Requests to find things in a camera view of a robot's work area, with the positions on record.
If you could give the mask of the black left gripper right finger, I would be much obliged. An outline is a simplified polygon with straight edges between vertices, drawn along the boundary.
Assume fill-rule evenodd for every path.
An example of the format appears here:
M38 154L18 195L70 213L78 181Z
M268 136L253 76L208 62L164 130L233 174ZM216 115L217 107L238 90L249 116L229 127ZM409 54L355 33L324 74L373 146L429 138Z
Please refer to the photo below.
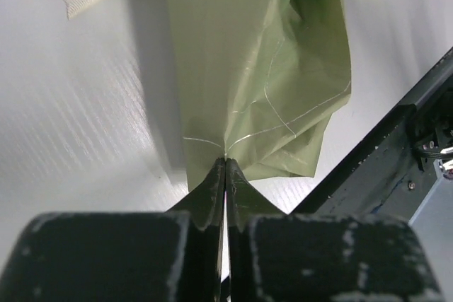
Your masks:
M232 301L443 301L413 229L376 214L284 214L225 165Z

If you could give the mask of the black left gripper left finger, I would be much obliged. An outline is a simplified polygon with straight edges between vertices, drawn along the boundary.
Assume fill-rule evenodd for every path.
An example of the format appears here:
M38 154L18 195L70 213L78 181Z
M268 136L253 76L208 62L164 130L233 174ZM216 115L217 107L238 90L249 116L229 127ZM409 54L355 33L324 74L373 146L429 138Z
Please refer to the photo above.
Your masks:
M54 212L20 234L2 301L218 301L226 162L165 212Z

